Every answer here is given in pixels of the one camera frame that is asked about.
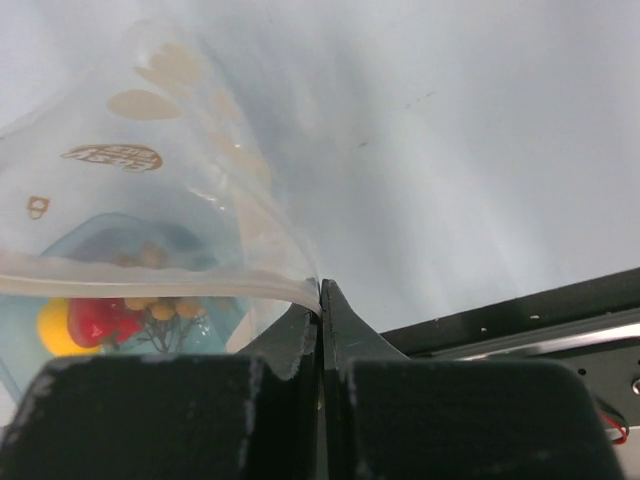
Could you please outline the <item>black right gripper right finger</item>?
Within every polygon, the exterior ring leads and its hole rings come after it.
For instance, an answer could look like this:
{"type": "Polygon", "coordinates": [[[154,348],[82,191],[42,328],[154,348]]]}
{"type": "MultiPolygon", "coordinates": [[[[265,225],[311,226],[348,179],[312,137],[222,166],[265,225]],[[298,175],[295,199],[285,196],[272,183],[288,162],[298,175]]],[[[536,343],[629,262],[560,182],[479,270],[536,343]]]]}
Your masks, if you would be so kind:
{"type": "Polygon", "coordinates": [[[333,479],[616,479],[594,400],[544,360],[412,360],[321,287],[333,479]]]}

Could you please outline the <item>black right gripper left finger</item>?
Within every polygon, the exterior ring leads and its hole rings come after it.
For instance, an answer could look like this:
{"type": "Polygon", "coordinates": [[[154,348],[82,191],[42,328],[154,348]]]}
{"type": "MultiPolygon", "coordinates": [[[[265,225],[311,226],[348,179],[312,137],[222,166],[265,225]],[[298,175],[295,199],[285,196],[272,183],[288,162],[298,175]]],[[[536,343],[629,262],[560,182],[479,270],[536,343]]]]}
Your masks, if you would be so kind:
{"type": "Polygon", "coordinates": [[[1,442],[5,479],[308,479],[319,320],[290,307],[235,354],[47,363],[1,442]]]}

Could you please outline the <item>brown fake berry bunch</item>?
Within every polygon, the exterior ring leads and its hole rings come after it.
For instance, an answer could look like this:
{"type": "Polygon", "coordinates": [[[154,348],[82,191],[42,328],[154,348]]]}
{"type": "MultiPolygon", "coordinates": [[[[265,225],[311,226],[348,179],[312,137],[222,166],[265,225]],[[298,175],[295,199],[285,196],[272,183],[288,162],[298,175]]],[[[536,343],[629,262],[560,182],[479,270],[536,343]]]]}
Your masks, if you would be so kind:
{"type": "Polygon", "coordinates": [[[204,325],[207,313],[196,297],[130,297],[110,342],[114,351],[147,345],[158,353],[180,352],[189,335],[204,325]]]}

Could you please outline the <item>red fake food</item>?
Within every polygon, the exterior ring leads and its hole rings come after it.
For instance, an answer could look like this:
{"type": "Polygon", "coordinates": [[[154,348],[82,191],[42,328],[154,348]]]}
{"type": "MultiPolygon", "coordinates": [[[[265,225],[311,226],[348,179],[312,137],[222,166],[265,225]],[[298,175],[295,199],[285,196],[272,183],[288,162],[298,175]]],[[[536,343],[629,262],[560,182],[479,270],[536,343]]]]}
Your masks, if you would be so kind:
{"type": "Polygon", "coordinates": [[[80,347],[126,342],[143,329],[143,313],[126,307],[123,299],[72,298],[67,329],[80,347]]]}

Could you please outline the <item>yellow fake lemon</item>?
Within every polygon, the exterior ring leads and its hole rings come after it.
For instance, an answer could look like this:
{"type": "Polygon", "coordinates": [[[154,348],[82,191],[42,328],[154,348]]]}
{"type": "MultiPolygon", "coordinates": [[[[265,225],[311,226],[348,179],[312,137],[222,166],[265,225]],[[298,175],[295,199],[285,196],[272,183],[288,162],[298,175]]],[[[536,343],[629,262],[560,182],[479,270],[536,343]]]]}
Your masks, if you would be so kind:
{"type": "Polygon", "coordinates": [[[46,350],[54,356],[90,355],[101,352],[99,346],[82,347],[68,330],[69,300],[52,298],[37,316],[37,333],[46,350]]]}

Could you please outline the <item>clear polka dot zip bag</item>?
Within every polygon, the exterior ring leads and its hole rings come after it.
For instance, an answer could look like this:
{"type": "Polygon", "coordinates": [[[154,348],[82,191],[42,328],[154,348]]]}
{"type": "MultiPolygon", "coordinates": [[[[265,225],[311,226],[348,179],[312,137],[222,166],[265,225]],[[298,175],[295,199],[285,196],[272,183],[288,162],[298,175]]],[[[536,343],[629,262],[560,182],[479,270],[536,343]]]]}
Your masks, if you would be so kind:
{"type": "Polygon", "coordinates": [[[39,257],[104,214],[183,226],[220,266],[198,288],[247,301],[231,351],[290,306],[319,308],[310,255],[272,194],[247,116],[201,45],[135,23],[1,134],[1,258],[39,257]]]}

